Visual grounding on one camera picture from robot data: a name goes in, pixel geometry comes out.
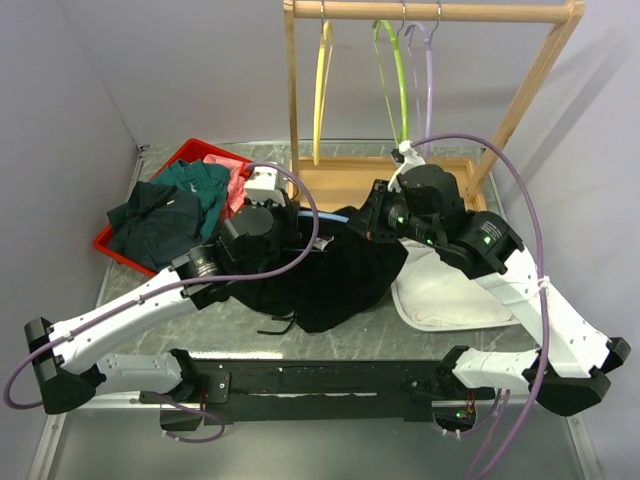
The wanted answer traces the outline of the black shorts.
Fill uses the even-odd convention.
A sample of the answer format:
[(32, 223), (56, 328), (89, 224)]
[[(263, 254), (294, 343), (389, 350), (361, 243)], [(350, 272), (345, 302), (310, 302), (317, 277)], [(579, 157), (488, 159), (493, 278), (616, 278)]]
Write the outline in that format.
[(374, 243), (327, 218), (320, 220), (318, 242), (323, 246), (293, 269), (236, 283), (230, 295), (251, 310), (321, 333), (376, 305), (408, 257), (398, 241)]

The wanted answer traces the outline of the blue plastic hanger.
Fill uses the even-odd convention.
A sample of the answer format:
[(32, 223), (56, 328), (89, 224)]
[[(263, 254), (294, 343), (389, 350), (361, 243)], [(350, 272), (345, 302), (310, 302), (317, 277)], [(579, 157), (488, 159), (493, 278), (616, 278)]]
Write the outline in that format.
[[(329, 244), (337, 240), (346, 230), (348, 217), (336, 213), (319, 212), (319, 229), (313, 244), (314, 251), (324, 251)], [(306, 248), (313, 229), (313, 217), (310, 210), (298, 212), (297, 228), (299, 239), (291, 248), (294, 251), (302, 251)]]

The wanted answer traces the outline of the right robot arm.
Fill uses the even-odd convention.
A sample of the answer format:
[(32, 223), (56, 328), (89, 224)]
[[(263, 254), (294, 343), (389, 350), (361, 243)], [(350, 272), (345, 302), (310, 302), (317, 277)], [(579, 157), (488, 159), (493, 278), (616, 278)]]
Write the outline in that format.
[(370, 242), (408, 238), (433, 249), (499, 301), (538, 345), (523, 352), (456, 346), (438, 364), (440, 391), (453, 399), (483, 388), (529, 393), (564, 417), (599, 404), (611, 385), (608, 373), (631, 352), (629, 343), (595, 329), (540, 278), (532, 254), (501, 216), (466, 209), (452, 174), (421, 165), (397, 181), (393, 187), (375, 180), (349, 227)]

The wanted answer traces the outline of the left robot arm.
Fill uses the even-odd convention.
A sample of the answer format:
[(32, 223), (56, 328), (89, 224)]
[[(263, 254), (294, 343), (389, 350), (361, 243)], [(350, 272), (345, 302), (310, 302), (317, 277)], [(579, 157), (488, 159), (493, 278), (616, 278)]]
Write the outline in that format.
[(27, 323), (41, 407), (48, 414), (67, 413), (98, 395), (136, 390), (176, 402), (199, 396), (206, 381), (187, 351), (118, 356), (115, 348), (163, 322), (228, 300), (242, 281), (266, 278), (282, 247), (300, 238), (299, 207), (296, 201), (247, 205), (210, 242), (129, 293), (69, 320)]

